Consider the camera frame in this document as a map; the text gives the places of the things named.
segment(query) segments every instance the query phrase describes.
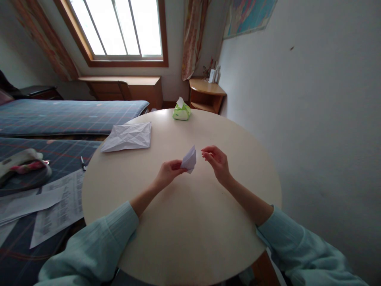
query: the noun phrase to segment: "map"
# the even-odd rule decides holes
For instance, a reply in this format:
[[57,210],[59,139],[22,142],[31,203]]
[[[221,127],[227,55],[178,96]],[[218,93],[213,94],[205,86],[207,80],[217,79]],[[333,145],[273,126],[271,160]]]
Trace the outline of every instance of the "map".
[[224,39],[266,28],[277,0],[233,0]]

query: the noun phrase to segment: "person's left hand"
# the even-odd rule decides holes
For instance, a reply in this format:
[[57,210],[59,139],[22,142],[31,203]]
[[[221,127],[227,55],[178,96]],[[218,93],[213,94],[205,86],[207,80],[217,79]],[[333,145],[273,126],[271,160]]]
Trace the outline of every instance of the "person's left hand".
[[173,181],[174,178],[188,171],[185,168],[180,168],[181,163],[182,160],[172,160],[164,162],[153,184],[160,189],[164,189]]

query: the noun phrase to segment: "blue plaid blanket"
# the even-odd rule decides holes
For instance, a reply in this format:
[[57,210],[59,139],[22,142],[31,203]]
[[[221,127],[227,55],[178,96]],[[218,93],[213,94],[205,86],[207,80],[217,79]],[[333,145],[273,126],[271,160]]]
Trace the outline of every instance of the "blue plaid blanket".
[[[102,142],[78,140],[32,140],[0,138],[0,161],[24,149],[34,148],[50,160],[52,176],[48,182],[58,180],[81,168],[80,156],[85,164],[90,161]],[[39,170],[34,174],[16,175],[0,191],[0,196],[9,195],[6,189],[25,186],[37,180]],[[37,213],[19,219],[0,248],[0,277],[2,285],[34,285],[43,264],[60,247],[67,228],[37,247],[29,249]]]
[[0,106],[0,137],[107,135],[113,125],[138,117],[148,104],[144,100],[15,100]]

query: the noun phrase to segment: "document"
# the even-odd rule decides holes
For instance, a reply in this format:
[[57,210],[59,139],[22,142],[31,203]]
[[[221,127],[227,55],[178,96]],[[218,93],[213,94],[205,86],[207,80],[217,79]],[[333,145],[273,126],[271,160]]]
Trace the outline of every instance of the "document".
[[30,213],[50,208],[61,201],[62,194],[63,189],[57,189],[50,193],[0,201],[0,226]]
[[124,149],[146,149],[151,146],[151,122],[114,125],[101,152]]
[[42,193],[63,189],[61,201],[37,213],[30,249],[83,218],[82,184],[85,172],[79,169],[42,187]]
[[194,166],[196,165],[196,146],[189,150],[189,152],[184,156],[183,162],[180,168],[188,169],[187,173],[191,174],[193,172]]
[[[0,197],[0,208],[3,205],[8,204],[9,202],[11,202],[14,199],[19,199],[22,197],[28,197],[31,195],[35,195],[35,194],[37,194],[37,192],[38,192],[38,189],[32,189],[32,190],[28,190],[28,191],[21,191],[19,193],[15,193],[13,195]],[[18,221],[19,220],[17,219],[17,220],[14,220],[12,222],[9,222],[3,226],[0,226],[0,247],[2,247],[3,243],[5,242],[8,235],[11,233],[11,231],[13,230],[13,228],[15,227],[15,225],[17,224]]]

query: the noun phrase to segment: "wall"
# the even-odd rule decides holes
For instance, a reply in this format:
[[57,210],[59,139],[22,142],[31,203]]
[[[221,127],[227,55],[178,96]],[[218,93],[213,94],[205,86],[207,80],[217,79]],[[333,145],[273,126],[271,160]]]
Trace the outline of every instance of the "wall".
[[269,151],[284,211],[371,285],[381,281],[379,11],[379,1],[278,1],[266,30],[225,40],[219,58],[221,114]]
[[[46,16],[61,38],[81,75],[161,75],[164,100],[188,99],[189,84],[181,80],[183,56],[184,0],[166,0],[168,68],[89,68],[72,38],[59,11],[50,0],[39,0]],[[219,0],[213,0],[206,18],[200,66],[195,75],[202,75],[202,66],[216,58],[221,42],[220,26],[224,17]],[[16,87],[56,85],[65,99],[94,100],[85,83],[62,82],[54,73],[41,48],[32,41],[16,18],[9,1],[0,1],[0,69]]]
[[0,27],[0,69],[11,84],[19,89],[31,85],[56,85],[65,99],[75,99],[77,93],[82,94],[82,86],[77,82],[59,79],[41,48],[17,20],[9,1],[0,1]]
[[[69,29],[62,19],[53,1],[40,0],[46,16],[50,20],[53,28],[64,43],[66,49],[76,63],[81,75],[161,75],[164,100],[177,100],[182,96],[188,99],[189,83],[181,80],[181,66],[183,59],[183,34],[184,34],[184,0],[165,1],[165,20],[167,26],[167,45],[168,45],[168,68],[90,68],[85,62],[78,49]],[[195,74],[202,75],[202,65],[208,64],[210,57],[216,58],[221,42],[219,26],[224,17],[221,13],[219,0],[213,0],[210,4],[210,12],[206,18],[206,28],[203,37],[203,48],[201,50],[200,67]],[[84,83],[79,83],[82,88],[88,88]]]
[[40,4],[52,26],[76,63],[81,75],[161,75],[164,100],[188,97],[188,83],[181,80],[183,56],[184,1],[165,1],[167,26],[168,68],[90,68],[87,66],[69,29],[53,1],[40,0]]

